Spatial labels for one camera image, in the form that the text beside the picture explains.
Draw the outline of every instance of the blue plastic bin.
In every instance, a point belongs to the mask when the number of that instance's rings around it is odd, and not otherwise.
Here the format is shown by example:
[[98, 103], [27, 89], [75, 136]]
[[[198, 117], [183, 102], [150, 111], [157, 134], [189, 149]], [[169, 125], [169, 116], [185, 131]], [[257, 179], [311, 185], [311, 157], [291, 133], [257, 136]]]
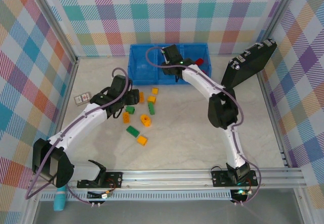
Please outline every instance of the blue plastic bin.
[[[176, 83], [174, 76], [166, 76], [162, 69], [150, 65], [145, 59], [147, 49], [155, 46], [167, 47], [172, 44], [138, 44], [131, 45], [130, 58], [128, 63], [128, 75], [133, 80], [134, 85], [175, 85], [187, 84], [183, 80]], [[199, 66], [210, 77], [212, 74], [211, 61], [209, 58], [208, 46], [206, 43], [179, 43], [176, 44], [183, 58], [191, 58], [196, 61], [199, 58], [204, 63]], [[165, 60], [159, 49], [149, 53], [149, 59], [161, 65]]]

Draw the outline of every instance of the white table surface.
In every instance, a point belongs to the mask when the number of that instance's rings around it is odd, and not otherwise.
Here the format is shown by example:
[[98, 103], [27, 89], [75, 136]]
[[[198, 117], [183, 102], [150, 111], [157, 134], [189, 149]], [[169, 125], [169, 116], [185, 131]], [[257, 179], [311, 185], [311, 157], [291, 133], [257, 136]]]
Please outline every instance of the white table surface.
[[[227, 63], [233, 56], [211, 56], [212, 79], [221, 82]], [[127, 71], [128, 57], [83, 59], [76, 74], [63, 127], [77, 117], [86, 105], [76, 106], [74, 96], [90, 91], [92, 95], [110, 86], [115, 67]], [[145, 99], [153, 86], [140, 86]], [[149, 115], [147, 103], [135, 105], [131, 123], [122, 116], [109, 118], [89, 134], [71, 160], [95, 160], [107, 169], [206, 169], [226, 167], [222, 129], [208, 120], [207, 100], [190, 85], [157, 86], [159, 92], [152, 124], [144, 127], [142, 114]], [[238, 129], [244, 154], [259, 167], [283, 167], [279, 148], [256, 76], [234, 88], [243, 108], [245, 122]], [[146, 146], [126, 132], [132, 125], [148, 138]]]

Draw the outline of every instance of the blue cylinder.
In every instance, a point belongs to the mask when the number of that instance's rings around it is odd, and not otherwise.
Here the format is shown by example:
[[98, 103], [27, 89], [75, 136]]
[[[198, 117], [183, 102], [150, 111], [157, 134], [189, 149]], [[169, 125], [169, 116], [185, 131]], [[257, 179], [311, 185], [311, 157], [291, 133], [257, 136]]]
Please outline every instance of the blue cylinder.
[[66, 186], [58, 188], [54, 198], [54, 211], [62, 211], [66, 200]]

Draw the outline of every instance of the red block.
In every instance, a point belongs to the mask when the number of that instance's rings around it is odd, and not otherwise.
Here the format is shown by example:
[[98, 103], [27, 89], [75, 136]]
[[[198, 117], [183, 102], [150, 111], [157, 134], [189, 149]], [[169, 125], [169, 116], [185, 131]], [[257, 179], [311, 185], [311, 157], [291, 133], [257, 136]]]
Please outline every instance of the red block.
[[199, 58], [197, 61], [196, 61], [196, 64], [198, 66], [201, 66], [202, 64], [204, 63], [204, 60], [202, 58]]

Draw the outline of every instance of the plaid fabric backdrop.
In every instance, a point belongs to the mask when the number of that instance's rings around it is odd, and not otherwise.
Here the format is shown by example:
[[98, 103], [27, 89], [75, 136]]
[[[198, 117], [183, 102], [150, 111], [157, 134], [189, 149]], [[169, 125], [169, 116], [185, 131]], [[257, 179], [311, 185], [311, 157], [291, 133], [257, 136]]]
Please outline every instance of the plaid fabric backdrop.
[[324, 219], [324, 0], [293, 0], [263, 76], [294, 167]]
[[72, 63], [35, 0], [0, 0], [0, 223], [16, 223], [32, 145], [56, 128]]
[[47, 0], [78, 55], [129, 54], [130, 44], [208, 43], [240, 53], [281, 0]]

